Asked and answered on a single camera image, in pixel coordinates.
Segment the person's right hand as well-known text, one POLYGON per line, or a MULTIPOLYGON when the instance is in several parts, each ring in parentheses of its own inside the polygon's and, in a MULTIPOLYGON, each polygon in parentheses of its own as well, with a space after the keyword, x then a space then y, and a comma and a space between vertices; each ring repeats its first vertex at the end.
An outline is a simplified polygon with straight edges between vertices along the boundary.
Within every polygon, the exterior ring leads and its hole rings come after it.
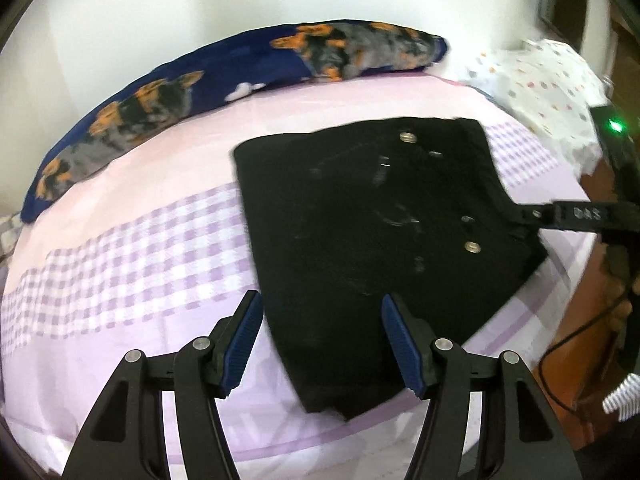
POLYGON ((628 252, 620 246, 606 246, 602 263, 605 276, 603 298, 608 309, 608 325, 619 334, 634 307, 631 296, 639 295, 639 274, 631 274, 628 252))

